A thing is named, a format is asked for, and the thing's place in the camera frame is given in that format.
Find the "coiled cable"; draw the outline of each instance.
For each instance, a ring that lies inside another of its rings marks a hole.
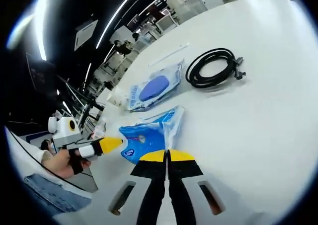
[[[216,60],[226,60],[228,66],[211,77],[203,77],[200,75],[201,69],[210,62]],[[234,54],[225,48],[217,48],[209,50],[202,55],[198,56],[188,67],[185,73],[185,79],[196,88],[208,88],[216,86],[225,81],[232,73],[235,73],[235,78],[240,80],[246,75],[241,72],[238,66],[243,62],[244,58],[239,57],[235,59]]]

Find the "black cable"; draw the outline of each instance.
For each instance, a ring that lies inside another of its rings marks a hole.
[[[80,172],[80,173],[93,178],[93,176],[91,176],[91,175],[89,175],[89,174],[86,174],[86,173],[84,173],[84,172]]]
[[[216,86],[225,81],[232,73],[235,73],[235,78],[240,80],[246,75],[245,72],[240,72],[238,66],[242,63],[243,57],[235,59],[234,54],[225,48],[217,48],[209,50],[197,57],[188,67],[185,73],[185,79],[196,88],[208,88]],[[228,66],[211,77],[203,77],[200,75],[202,68],[210,62],[216,60],[226,60]]]
[[[77,185],[75,185],[75,184],[73,184],[73,183],[67,181],[66,179],[64,179],[64,178],[62,178],[62,177],[60,177],[60,176],[58,176],[56,173],[54,173],[54,172],[50,171],[48,168],[46,168],[41,162],[39,162],[36,158],[34,158],[34,157],[27,151],[26,148],[24,148],[24,146],[20,143],[20,141],[19,141],[19,140],[15,137],[15,135],[12,133],[12,131],[10,131],[10,133],[11,133],[11,135],[14,137],[14,139],[16,140],[16,142],[18,142],[19,145],[23,148],[23,150],[24,150],[32,159],[34,159],[43,169],[47,170],[48,172],[50,172],[50,173],[53,174],[54,176],[58,177],[59,179],[61,179],[61,180],[65,181],[65,182],[67,182],[67,183],[73,185],[74,187],[85,191],[84,189],[82,189],[82,188],[78,187]]]

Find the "chair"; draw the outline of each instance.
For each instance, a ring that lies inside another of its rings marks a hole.
[[[175,9],[175,13],[179,18],[180,24],[187,20],[199,15],[208,9],[202,2],[202,0],[189,0]]]
[[[167,33],[168,31],[176,28],[178,24],[172,19],[171,15],[166,15],[160,20],[158,20],[155,25],[158,29],[163,33]]]
[[[142,52],[148,45],[145,44],[143,41],[137,40],[134,44],[134,50],[138,51],[139,53]]]

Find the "plastic bag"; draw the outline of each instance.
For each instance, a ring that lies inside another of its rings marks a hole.
[[[171,91],[181,82],[184,60],[153,73],[149,79],[131,87],[128,111],[147,111],[157,103],[171,97]]]
[[[132,163],[147,153],[173,149],[176,145],[184,108],[177,106],[159,115],[142,119],[142,123],[120,127],[128,145],[121,155]]]

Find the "cable connector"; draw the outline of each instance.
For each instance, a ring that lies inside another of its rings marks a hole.
[[[238,57],[236,59],[237,65],[240,66],[243,63],[244,58],[243,57]]]
[[[235,62],[237,64],[237,66],[235,67],[235,78],[237,80],[240,80],[242,79],[244,76],[246,76],[246,73],[245,72],[241,72],[239,71],[239,66],[242,64],[244,58],[243,57],[238,57]]]

